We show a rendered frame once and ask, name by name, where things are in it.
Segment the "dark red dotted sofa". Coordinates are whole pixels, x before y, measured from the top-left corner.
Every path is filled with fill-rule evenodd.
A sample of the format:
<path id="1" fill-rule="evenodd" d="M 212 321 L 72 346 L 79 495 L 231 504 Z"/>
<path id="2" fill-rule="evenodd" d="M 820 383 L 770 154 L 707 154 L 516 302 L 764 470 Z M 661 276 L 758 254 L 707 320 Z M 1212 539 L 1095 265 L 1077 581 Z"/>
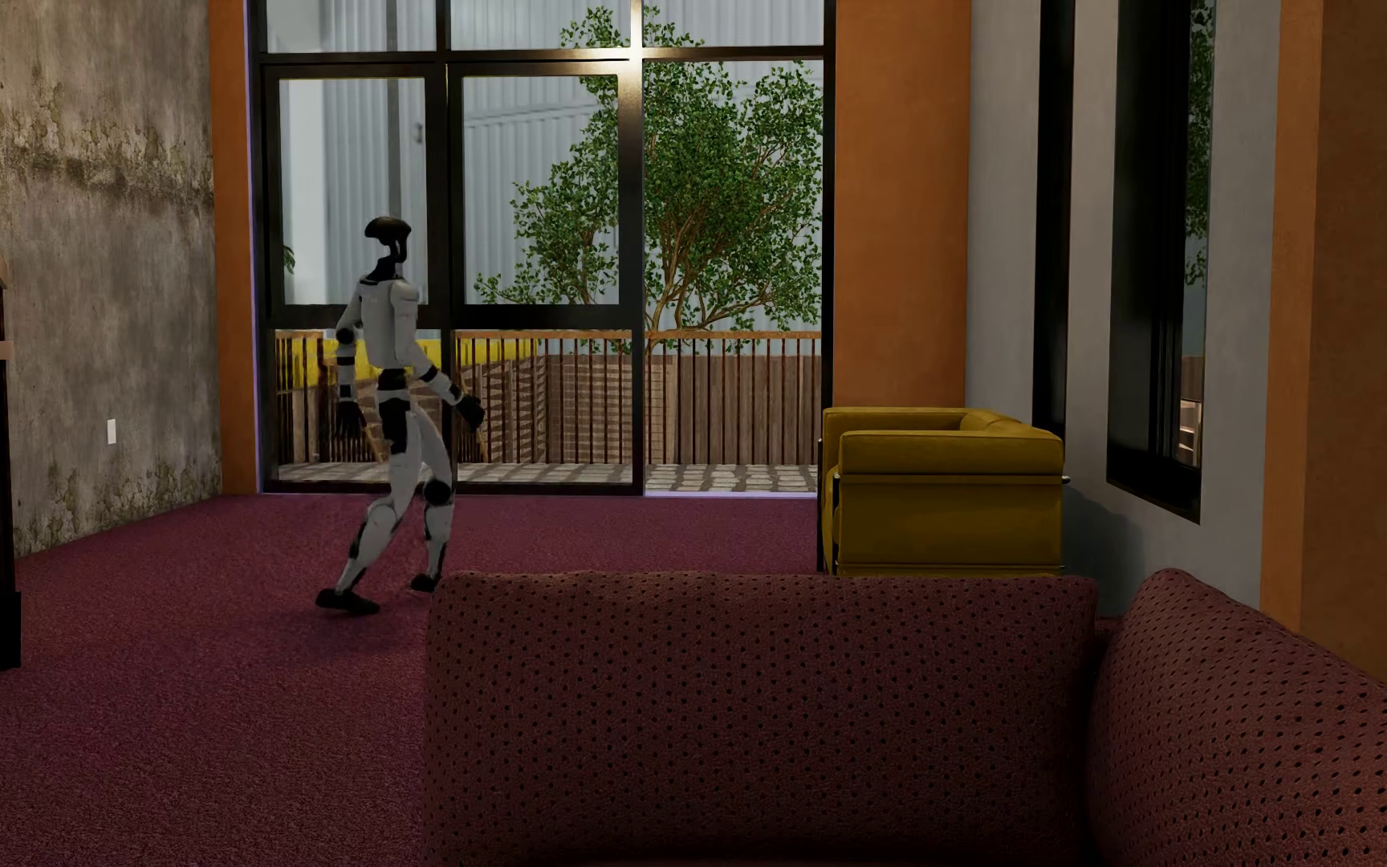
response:
<path id="1" fill-rule="evenodd" d="M 422 867 L 1387 867 L 1387 687 L 1198 578 L 459 572 Z"/>

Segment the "yellow object behind fence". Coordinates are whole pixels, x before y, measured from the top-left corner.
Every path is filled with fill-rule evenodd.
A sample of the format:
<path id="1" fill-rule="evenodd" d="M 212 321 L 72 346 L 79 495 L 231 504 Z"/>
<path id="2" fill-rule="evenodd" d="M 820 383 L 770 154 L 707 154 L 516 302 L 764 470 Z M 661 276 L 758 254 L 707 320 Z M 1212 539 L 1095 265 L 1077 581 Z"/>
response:
<path id="1" fill-rule="evenodd" d="M 273 336 L 275 372 L 268 383 L 277 393 L 293 388 L 337 386 L 337 338 L 323 330 L 276 330 Z M 479 363 L 522 361 L 544 347 L 541 340 L 526 338 L 459 338 L 456 359 L 467 370 Z"/>

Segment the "left robot leg white black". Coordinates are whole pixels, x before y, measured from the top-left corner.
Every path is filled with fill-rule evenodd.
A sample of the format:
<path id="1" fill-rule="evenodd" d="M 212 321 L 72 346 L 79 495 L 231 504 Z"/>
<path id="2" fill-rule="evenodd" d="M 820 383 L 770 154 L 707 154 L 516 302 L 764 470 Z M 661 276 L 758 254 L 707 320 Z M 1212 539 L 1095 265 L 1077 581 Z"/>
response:
<path id="1" fill-rule="evenodd" d="M 388 480 L 393 486 L 393 502 L 397 515 L 412 502 L 422 466 L 430 469 L 430 477 L 422 486 L 424 497 L 424 542 L 427 542 L 427 567 L 413 576 L 411 588 L 431 592 L 441 578 L 442 562 L 452 534 L 454 522 L 454 467 L 447 443 L 437 430 L 429 413 L 412 404 L 408 393 L 398 393 L 379 401 L 381 431 L 390 447 Z"/>

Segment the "robot leg white black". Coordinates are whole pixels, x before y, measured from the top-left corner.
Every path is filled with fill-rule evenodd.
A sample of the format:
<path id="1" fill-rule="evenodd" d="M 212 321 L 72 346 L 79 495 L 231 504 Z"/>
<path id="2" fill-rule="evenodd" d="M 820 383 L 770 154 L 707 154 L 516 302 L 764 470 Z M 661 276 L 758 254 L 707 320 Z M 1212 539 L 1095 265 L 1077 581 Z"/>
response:
<path id="1" fill-rule="evenodd" d="M 454 522 L 454 467 L 447 443 L 437 430 L 429 413 L 412 404 L 408 393 L 398 393 L 379 401 L 381 431 L 390 447 L 388 480 L 393 486 L 393 502 L 397 515 L 412 502 L 422 466 L 430 469 L 430 477 L 422 486 L 424 497 L 424 542 L 427 542 L 427 567 L 413 576 L 411 588 L 431 592 L 441 578 L 442 562 L 452 534 Z"/>
<path id="2" fill-rule="evenodd" d="M 359 533 L 356 533 L 356 540 L 350 547 L 343 576 L 334 588 L 322 590 L 316 599 L 320 608 L 343 610 L 343 613 L 352 616 L 370 616 L 379 610 L 379 603 L 356 594 L 356 581 L 362 578 L 368 567 L 377 560 L 387 542 L 395 535 L 405 510 L 411 506 L 413 487 L 416 487 L 419 467 L 422 467 L 419 429 L 411 420 L 411 413 L 416 406 L 412 404 L 402 368 L 391 368 L 379 375 L 374 400 L 381 436 L 384 436 L 390 449 L 390 494 L 370 504 Z"/>

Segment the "right robot leg white black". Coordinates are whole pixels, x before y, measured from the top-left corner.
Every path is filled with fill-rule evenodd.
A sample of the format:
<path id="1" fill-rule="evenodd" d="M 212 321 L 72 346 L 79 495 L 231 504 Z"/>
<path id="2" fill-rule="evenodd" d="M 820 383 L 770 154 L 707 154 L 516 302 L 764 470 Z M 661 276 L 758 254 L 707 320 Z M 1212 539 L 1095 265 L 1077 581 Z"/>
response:
<path id="1" fill-rule="evenodd" d="M 411 506 L 413 487 L 416 487 L 419 467 L 422 467 L 419 429 L 411 420 L 411 413 L 416 406 L 412 404 L 402 368 L 391 368 L 379 375 L 374 400 L 381 436 L 384 436 L 390 449 L 390 494 L 370 504 L 359 533 L 356 533 L 356 540 L 350 547 L 343 576 L 334 588 L 322 590 L 316 599 L 320 608 L 343 610 L 343 613 L 352 616 L 370 616 L 379 610 L 379 603 L 356 594 L 356 581 L 362 578 L 368 567 L 377 560 L 387 542 L 395 535 L 405 510 Z"/>

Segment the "robot torso white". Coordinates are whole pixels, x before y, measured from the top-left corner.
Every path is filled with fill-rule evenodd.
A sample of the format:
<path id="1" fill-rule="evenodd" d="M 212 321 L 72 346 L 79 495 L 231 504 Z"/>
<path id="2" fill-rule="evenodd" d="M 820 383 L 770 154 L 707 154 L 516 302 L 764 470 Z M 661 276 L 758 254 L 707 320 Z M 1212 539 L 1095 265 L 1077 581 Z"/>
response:
<path id="1" fill-rule="evenodd" d="M 402 277 L 373 282 L 365 275 L 356 284 L 356 304 L 368 362 L 379 368 L 377 390 L 405 390 L 406 368 L 423 377 L 433 363 L 416 338 L 422 291 Z"/>

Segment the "robot head black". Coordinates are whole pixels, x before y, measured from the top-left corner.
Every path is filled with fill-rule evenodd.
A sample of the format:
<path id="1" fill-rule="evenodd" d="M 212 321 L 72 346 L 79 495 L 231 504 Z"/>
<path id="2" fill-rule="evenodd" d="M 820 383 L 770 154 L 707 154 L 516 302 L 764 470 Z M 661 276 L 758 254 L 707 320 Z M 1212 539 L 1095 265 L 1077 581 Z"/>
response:
<path id="1" fill-rule="evenodd" d="M 401 277 L 399 268 L 409 257 L 406 239 L 409 239 L 411 233 L 412 228 L 409 223 L 395 216 L 379 216 L 368 223 L 363 236 L 374 239 L 379 244 L 386 246 L 388 251 L 377 259 L 373 271 L 362 277 L 363 283 L 387 283 Z"/>

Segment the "wooden slat balcony fence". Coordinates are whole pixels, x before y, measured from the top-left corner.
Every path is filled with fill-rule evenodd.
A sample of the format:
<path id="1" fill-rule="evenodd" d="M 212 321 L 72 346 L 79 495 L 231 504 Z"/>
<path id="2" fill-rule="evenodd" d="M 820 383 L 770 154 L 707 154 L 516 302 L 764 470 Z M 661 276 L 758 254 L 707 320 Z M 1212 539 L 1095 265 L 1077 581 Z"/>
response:
<path id="1" fill-rule="evenodd" d="M 816 463 L 822 405 L 821 333 L 653 330 L 641 352 L 621 330 L 462 330 L 459 338 L 541 340 L 522 361 L 454 370 L 487 418 L 473 431 L 454 420 L 445 436 L 459 477 L 473 481 L 628 481 L 632 434 L 639 456 L 669 479 L 671 467 Z M 377 370 L 356 347 L 362 438 L 336 436 L 336 387 L 276 390 L 282 477 L 377 481 L 388 449 L 373 401 Z"/>

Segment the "black framed glass door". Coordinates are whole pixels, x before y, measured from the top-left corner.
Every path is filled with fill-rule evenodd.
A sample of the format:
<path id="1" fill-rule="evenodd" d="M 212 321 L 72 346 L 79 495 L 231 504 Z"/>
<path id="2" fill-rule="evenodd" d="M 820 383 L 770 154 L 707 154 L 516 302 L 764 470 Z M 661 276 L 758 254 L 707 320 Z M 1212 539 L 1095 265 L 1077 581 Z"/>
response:
<path id="1" fill-rule="evenodd" d="M 646 62 L 822 62 L 822 301 L 821 325 L 809 327 L 821 333 L 822 415 L 832 401 L 834 17 L 832 0 L 245 0 L 257 110 L 251 155 L 258 162 L 265 490 L 380 494 L 387 487 L 388 458 L 377 481 L 283 479 L 276 388 L 268 383 L 276 330 L 336 334 L 356 283 L 387 252 L 363 236 L 374 218 L 399 218 L 412 228 L 399 272 L 422 291 L 416 338 L 452 380 L 462 330 L 621 330 L 639 344 L 630 350 L 632 390 L 639 393 L 641 352 L 652 332 L 644 305 Z M 620 80 L 627 239 L 620 301 L 467 302 L 465 79 L 598 74 Z M 460 418 L 416 380 L 411 386 L 413 404 L 447 443 Z M 473 481 L 459 477 L 452 454 L 449 461 L 463 494 L 803 497 L 817 490 L 818 438 L 816 463 L 730 466 L 732 480 L 717 479 L 724 466 L 695 463 L 671 467 L 664 479 L 639 456 L 638 429 L 628 481 Z"/>

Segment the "green leafy tree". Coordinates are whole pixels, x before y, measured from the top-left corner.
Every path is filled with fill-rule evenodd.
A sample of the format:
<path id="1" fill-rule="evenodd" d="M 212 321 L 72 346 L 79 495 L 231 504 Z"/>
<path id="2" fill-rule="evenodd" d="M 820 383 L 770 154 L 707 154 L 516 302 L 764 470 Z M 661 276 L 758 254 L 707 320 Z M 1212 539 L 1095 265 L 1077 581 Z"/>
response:
<path id="1" fill-rule="evenodd" d="M 821 325 L 822 72 L 646 62 L 646 330 Z M 619 78 L 467 78 L 462 103 L 467 302 L 619 302 Z"/>

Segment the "black framed side window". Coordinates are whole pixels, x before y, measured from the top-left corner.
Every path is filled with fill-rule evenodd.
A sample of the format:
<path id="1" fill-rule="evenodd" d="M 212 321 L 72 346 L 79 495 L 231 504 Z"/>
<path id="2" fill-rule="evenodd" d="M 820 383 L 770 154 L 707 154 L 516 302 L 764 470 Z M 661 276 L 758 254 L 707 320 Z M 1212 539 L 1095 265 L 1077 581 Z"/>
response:
<path id="1" fill-rule="evenodd" d="M 1119 0 L 1107 480 L 1201 517 L 1219 0 Z"/>

